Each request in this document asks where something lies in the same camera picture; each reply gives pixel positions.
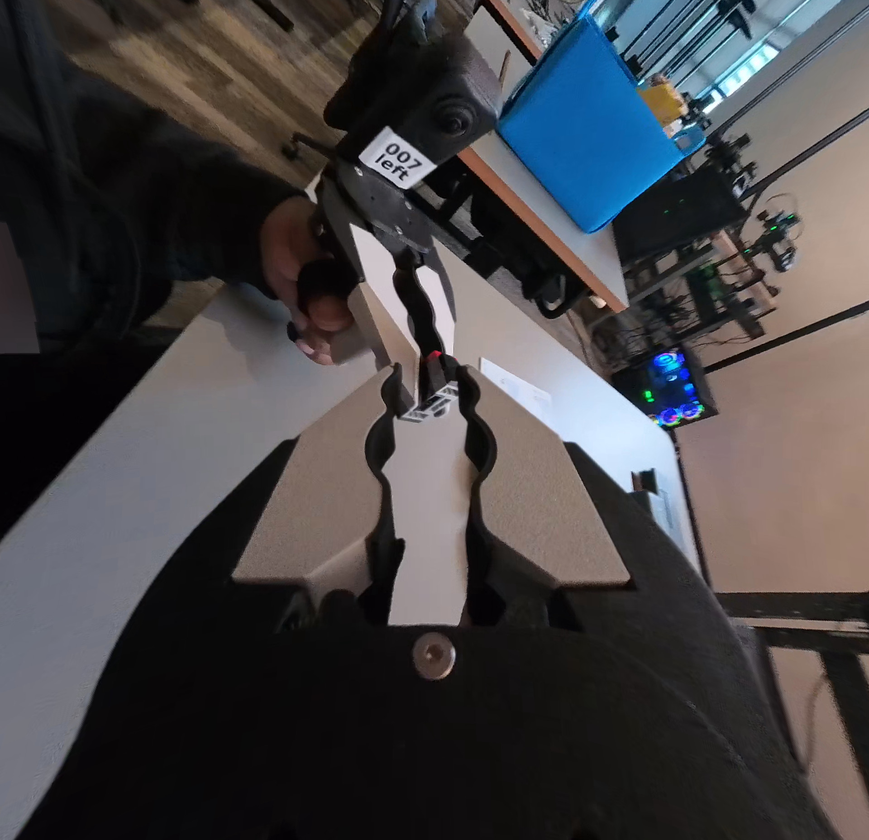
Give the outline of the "black wooden trestle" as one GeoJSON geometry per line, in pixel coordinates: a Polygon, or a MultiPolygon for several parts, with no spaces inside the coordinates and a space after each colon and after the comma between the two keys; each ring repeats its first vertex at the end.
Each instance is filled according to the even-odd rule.
{"type": "Polygon", "coordinates": [[[831,693],[848,748],[868,791],[867,592],[717,592],[728,617],[749,630],[760,679],[788,746],[796,754],[780,686],[774,682],[773,650],[803,651],[820,661],[820,682],[831,693]]]}

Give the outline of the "yellow bag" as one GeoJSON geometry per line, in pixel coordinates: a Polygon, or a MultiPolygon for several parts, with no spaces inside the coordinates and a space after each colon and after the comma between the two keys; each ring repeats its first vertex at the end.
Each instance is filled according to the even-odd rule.
{"type": "Polygon", "coordinates": [[[669,81],[640,86],[637,91],[663,127],[688,114],[689,106],[685,98],[669,81]]]}

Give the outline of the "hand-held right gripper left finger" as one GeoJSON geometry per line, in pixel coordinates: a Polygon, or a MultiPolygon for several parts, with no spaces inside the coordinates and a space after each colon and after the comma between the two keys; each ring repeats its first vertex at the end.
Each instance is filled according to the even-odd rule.
{"type": "Polygon", "coordinates": [[[398,366],[378,371],[294,439],[233,582],[297,588],[314,611],[349,592],[369,622],[388,622],[404,543],[384,467],[402,381],[398,366]]]}

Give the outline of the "grey table with wooden edge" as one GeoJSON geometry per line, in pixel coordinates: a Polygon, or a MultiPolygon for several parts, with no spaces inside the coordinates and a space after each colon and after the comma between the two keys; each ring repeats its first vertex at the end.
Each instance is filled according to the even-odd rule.
{"type": "MultiPolygon", "coordinates": [[[[543,52],[525,9],[524,0],[477,0],[464,32],[492,70],[503,76],[505,97],[543,52]]],[[[627,309],[611,226],[585,234],[495,132],[462,150],[459,159],[614,312],[627,309]]]]}

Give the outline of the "person's left forearm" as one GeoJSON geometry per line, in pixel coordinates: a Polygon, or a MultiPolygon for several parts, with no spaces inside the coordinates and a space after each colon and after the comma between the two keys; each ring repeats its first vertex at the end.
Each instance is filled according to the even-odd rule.
{"type": "Polygon", "coordinates": [[[2,52],[2,223],[38,349],[118,338],[146,282],[267,292],[259,235],[302,192],[63,56],[36,77],[2,52]]]}

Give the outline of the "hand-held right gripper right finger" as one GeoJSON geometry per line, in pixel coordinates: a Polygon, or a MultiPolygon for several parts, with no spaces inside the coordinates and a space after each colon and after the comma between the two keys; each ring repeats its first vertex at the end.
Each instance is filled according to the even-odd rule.
{"type": "Polygon", "coordinates": [[[568,446],[479,370],[458,370],[464,452],[476,471],[466,529],[464,616],[546,624],[557,596],[623,591],[631,575],[568,446]]]}

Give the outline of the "person's black clothing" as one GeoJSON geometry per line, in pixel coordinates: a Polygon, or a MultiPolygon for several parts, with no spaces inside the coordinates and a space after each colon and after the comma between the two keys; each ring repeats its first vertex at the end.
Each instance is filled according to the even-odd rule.
{"type": "Polygon", "coordinates": [[[145,326],[80,354],[1,358],[5,536],[181,333],[145,326]]]}

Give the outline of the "person's left hand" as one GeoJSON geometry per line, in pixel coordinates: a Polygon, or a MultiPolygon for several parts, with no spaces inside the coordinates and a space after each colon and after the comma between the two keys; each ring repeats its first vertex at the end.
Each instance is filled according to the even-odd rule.
{"type": "Polygon", "coordinates": [[[293,196],[278,204],[262,225],[260,250],[263,278],[290,313],[296,331],[296,347],[312,362],[332,367],[334,336],[353,325],[344,298],[334,286],[321,295],[307,296],[299,306],[298,280],[302,270],[327,257],[315,237],[313,219],[316,205],[305,196],[293,196]]]}

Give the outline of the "desktop computer with coloured lights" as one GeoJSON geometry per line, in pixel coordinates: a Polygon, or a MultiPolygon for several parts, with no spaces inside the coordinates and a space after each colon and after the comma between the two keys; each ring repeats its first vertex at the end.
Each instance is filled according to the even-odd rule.
{"type": "Polygon", "coordinates": [[[667,432],[720,413],[705,368],[684,344],[643,355],[615,372],[610,384],[667,432]]]}

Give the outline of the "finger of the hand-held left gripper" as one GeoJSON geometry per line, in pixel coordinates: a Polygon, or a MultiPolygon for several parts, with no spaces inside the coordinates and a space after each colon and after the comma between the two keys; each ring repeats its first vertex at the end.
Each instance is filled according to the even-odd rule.
{"type": "Polygon", "coordinates": [[[349,308],[376,366],[399,368],[398,405],[401,418],[410,418],[420,405],[420,347],[411,328],[407,306],[396,289],[399,259],[415,259],[398,239],[381,240],[362,225],[350,224],[352,259],[360,280],[349,296],[349,308]]]}
{"type": "Polygon", "coordinates": [[[404,373],[419,373],[432,356],[454,355],[452,287],[436,251],[405,247],[393,253],[393,321],[404,373]]]}

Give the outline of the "grey desk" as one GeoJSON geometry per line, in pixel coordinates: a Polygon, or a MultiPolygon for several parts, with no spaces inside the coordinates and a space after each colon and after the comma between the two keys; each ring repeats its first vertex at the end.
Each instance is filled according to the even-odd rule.
{"type": "MultiPolygon", "coordinates": [[[[547,392],[546,423],[627,492],[655,469],[674,541],[700,560],[668,433],[435,244],[455,355],[547,392]]],[[[223,288],[2,542],[1,834],[15,838],[78,734],[115,642],[180,544],[278,443],[375,373],[305,358],[287,311],[223,288]]]]}

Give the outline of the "equipment rack with green lights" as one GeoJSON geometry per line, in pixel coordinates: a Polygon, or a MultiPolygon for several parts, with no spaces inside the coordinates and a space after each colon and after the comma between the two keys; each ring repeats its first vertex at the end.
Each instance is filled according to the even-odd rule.
{"type": "Polygon", "coordinates": [[[779,294],[773,273],[795,265],[803,222],[790,195],[774,195],[763,205],[761,195],[751,193],[758,172],[746,154],[751,142],[749,134],[713,136],[698,166],[685,161],[660,180],[713,167],[732,182],[748,217],[661,257],[622,267],[629,307],[615,321],[617,333],[606,336],[619,339],[630,353],[699,341],[728,324],[740,329],[738,341],[765,334],[761,320],[776,308],[779,294]]]}

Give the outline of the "blue felt storage bin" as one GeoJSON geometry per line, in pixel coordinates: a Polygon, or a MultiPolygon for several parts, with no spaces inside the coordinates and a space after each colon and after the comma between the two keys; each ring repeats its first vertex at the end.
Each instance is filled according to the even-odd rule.
{"type": "Polygon", "coordinates": [[[513,90],[497,134],[586,234],[703,147],[702,128],[669,137],[595,20],[578,14],[513,90]]]}

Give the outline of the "black panel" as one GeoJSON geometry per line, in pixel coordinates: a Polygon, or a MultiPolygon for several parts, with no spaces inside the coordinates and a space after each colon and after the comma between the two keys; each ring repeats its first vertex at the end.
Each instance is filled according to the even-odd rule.
{"type": "Polygon", "coordinates": [[[661,257],[696,240],[741,225],[746,208],[732,182],[713,167],[679,180],[665,179],[633,200],[613,220],[621,265],[661,257]]]}

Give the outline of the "red and grey brick assembly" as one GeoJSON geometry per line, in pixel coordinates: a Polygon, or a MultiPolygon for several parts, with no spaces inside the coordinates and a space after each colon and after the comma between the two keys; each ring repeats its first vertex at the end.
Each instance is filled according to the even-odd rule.
{"type": "Polygon", "coordinates": [[[459,368],[458,361],[442,351],[424,356],[418,368],[415,399],[411,405],[401,407],[399,420],[419,424],[446,415],[451,403],[459,398],[459,368]]]}

